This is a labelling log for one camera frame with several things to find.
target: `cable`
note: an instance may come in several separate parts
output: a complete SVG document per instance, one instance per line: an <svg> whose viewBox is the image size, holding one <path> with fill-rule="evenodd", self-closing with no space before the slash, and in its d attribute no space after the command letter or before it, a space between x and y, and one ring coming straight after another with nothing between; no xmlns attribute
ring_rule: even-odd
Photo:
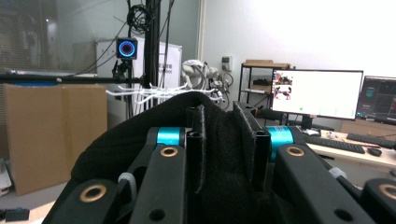
<svg viewBox="0 0 396 224"><path fill-rule="evenodd" d="M134 61L131 61L131 79L134 79ZM134 107L133 107L133 105L132 105L132 101L133 101L133 99L132 99L132 95L129 95L128 96L128 98L127 98L127 102L128 102L128 104L126 104L126 108L125 108L125 116L126 116L126 118L127 119L130 119L131 117L133 117L134 116Z"/></svg>
<svg viewBox="0 0 396 224"><path fill-rule="evenodd" d="M228 83L229 87L230 87L231 85L233 85L233 76L232 76L230 73L224 73L224 74L222 74L222 75L223 75L223 79L226 79L225 76L228 76L228 77L231 78L231 83Z"/></svg>
<svg viewBox="0 0 396 224"><path fill-rule="evenodd" d="M113 38L113 40L111 41L111 43L107 46L107 48L105 49L105 51L103 51L103 53L99 56L99 58L96 59L96 61L95 61L94 63L92 63L90 66L86 67L84 70L82 70L82 71L80 71L80 72L77 72L77 73L75 73L75 74L73 74L73 75L68 75L68 77L73 77L73 76L77 76L77 75L84 74L84 73L86 73L86 72L91 72L91 71L97 69L98 67L102 66L104 63L101 63L100 65L95 66L93 69L91 69L91 67L94 66L94 65L96 65L97 62L99 62L99 60L105 55L105 53L108 51L108 49L110 49L111 45L112 45L112 44L114 43L114 41L119 37L119 34L121 33L121 31L122 31L123 27L125 26L125 24L126 24L126 22L121 26L119 32L118 32L118 33L116 34L116 36Z"/></svg>
<svg viewBox="0 0 396 224"><path fill-rule="evenodd" d="M300 115L296 115L296 118L294 119L294 125L296 125L297 118L298 118L299 116L300 116Z"/></svg>
<svg viewBox="0 0 396 224"><path fill-rule="evenodd" d="M225 97L227 98L227 100L226 100L227 101L227 105L225 107L221 107L222 103L220 103L220 109L226 110L230 106L230 97L228 96L228 93L225 93L223 95L225 95Z"/></svg>
<svg viewBox="0 0 396 224"><path fill-rule="evenodd" d="M144 5L130 7L127 23L135 35L142 35L149 30L153 18Z"/></svg>
<svg viewBox="0 0 396 224"><path fill-rule="evenodd" d="M171 11L172 11L172 6L175 3L175 0L169 1L169 8L168 8L168 16L166 17L167 20L167 27L166 27L166 40L165 40L165 54L163 58L163 75L161 77L162 81L162 87L164 88L165 85L165 74L166 74L166 63L168 60L168 43L169 43L169 24L170 24L170 19L171 19Z"/></svg>
<svg viewBox="0 0 396 224"><path fill-rule="evenodd" d="M193 90L203 90L206 86L206 66L204 64L203 69L205 70L205 73L203 71L201 71L201 69L199 68L199 66L197 65L191 65L194 73L197 70L199 72L199 75L201 76L201 81L200 83L198 83L196 86L192 87Z"/></svg>
<svg viewBox="0 0 396 224"><path fill-rule="evenodd" d="M119 176L119 183L121 182L121 180L126 180L128 181L130 190L131 190L131 197L132 197L132 201L136 201L137 198L137 186L136 186L136 179L134 178L134 175L131 173L122 173Z"/></svg>
<svg viewBox="0 0 396 224"><path fill-rule="evenodd" d="M126 3L128 5L128 9L131 8L131 0L126 0ZM131 37L131 32L132 32L132 27L129 25L128 26L128 37Z"/></svg>

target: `computer mouse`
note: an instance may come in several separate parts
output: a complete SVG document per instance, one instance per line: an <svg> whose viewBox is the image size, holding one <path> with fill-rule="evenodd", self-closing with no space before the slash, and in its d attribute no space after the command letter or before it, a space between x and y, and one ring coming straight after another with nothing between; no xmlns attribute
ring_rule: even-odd
<svg viewBox="0 0 396 224"><path fill-rule="evenodd" d="M382 153L382 151L380 149L375 148L375 147L367 147L367 152L370 155L377 156L377 157L381 156L381 153Z"/></svg>

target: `cardboard box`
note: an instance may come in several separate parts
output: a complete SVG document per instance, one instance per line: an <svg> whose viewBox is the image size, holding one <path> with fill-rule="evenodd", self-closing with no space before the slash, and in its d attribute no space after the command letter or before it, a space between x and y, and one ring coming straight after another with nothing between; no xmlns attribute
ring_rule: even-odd
<svg viewBox="0 0 396 224"><path fill-rule="evenodd" d="M271 67L271 68L290 68L289 63L274 63L273 60L247 59L244 66L252 67Z"/></svg>
<svg viewBox="0 0 396 224"><path fill-rule="evenodd" d="M107 130L101 85L5 85L5 107L17 195L68 181L80 153Z"/></svg>

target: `mounting hole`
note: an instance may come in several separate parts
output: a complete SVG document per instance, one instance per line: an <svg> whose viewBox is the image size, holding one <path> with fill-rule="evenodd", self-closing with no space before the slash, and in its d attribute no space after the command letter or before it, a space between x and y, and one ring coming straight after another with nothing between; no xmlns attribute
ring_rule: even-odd
<svg viewBox="0 0 396 224"><path fill-rule="evenodd" d="M149 219L152 221L161 221L165 217L165 212L162 209L154 209L149 213Z"/></svg>
<svg viewBox="0 0 396 224"><path fill-rule="evenodd" d="M175 147L165 147L161 149L161 155L164 157L174 157L177 154L177 149Z"/></svg>
<svg viewBox="0 0 396 224"><path fill-rule="evenodd" d="M385 194L387 197L396 200L396 186L391 184L382 184L379 187L379 190Z"/></svg>
<svg viewBox="0 0 396 224"><path fill-rule="evenodd" d="M79 199L84 203L92 203L102 198L106 193L104 185L92 185L85 188L79 195Z"/></svg>
<svg viewBox="0 0 396 224"><path fill-rule="evenodd" d="M344 221L353 221L352 215L350 215L347 211L343 209L335 209L334 213L336 216L343 219Z"/></svg>
<svg viewBox="0 0 396 224"><path fill-rule="evenodd" d="M304 152L297 147L288 147L286 151L291 155L291 156L303 156Z"/></svg>

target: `black stand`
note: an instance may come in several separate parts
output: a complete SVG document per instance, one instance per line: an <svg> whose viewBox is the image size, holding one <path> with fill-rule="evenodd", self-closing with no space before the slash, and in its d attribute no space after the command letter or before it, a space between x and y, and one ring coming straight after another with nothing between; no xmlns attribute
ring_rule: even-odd
<svg viewBox="0 0 396 224"><path fill-rule="evenodd" d="M149 6L148 10L154 16L154 20L150 22L148 32L145 33L145 76L143 88L149 89L150 83L153 86L158 86L161 1L147 0L146 6Z"/></svg>
<svg viewBox="0 0 396 224"><path fill-rule="evenodd" d="M303 130L311 129L312 128L312 118L309 115L303 115L303 119L301 120L301 128Z"/></svg>

